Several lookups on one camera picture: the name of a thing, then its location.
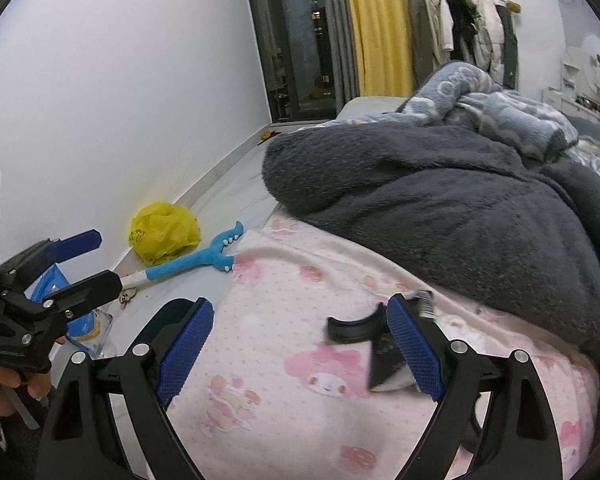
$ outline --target yellow plastic bag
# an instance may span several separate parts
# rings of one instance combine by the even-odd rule
[[[199,243],[198,220],[183,205],[156,202],[131,221],[129,245],[147,265],[173,260]]]

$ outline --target metal pivot bolt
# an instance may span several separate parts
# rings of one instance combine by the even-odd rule
[[[464,341],[453,341],[451,343],[451,349],[456,354],[464,354],[469,349],[469,347],[466,345],[466,343]]]
[[[149,353],[149,345],[147,343],[139,343],[136,346],[134,346],[132,352],[138,357],[147,355]]]
[[[526,353],[524,350],[516,350],[515,352],[513,352],[513,357],[515,357],[516,361],[518,361],[519,363],[526,363],[527,361],[529,361],[529,354]]]
[[[71,362],[74,365],[79,365],[80,363],[83,363],[86,358],[87,354],[85,354],[84,352],[76,352],[74,355],[71,356]]]

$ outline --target floor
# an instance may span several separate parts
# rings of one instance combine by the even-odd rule
[[[245,230],[262,227],[275,210],[277,203],[262,181],[261,168],[265,150],[266,143],[247,153],[191,208],[202,231],[200,248],[207,247],[214,236],[234,227],[238,220]],[[231,245],[226,253],[231,254],[238,244],[239,241]],[[113,303],[109,313],[113,315],[114,321],[104,348],[105,356],[123,354],[147,322],[168,301],[174,298],[195,300],[204,297],[211,303],[218,304],[230,284],[229,274],[218,272],[213,267],[201,267],[142,288],[125,310],[120,308],[119,303]],[[55,385],[75,351],[76,348],[67,344],[54,357],[52,380]],[[144,457],[126,414],[122,396],[112,396],[112,407],[130,466],[136,474],[146,476]]]

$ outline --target blue and white fleece blanket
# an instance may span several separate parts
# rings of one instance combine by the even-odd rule
[[[435,72],[396,112],[334,120],[334,124],[399,122],[409,126],[463,126],[507,144],[539,162],[574,160],[600,176],[600,155],[584,151],[578,131],[558,110],[503,90],[485,71],[452,62]]]

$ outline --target yellow curtain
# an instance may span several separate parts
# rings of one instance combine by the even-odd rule
[[[349,0],[360,95],[413,94],[407,0]]]

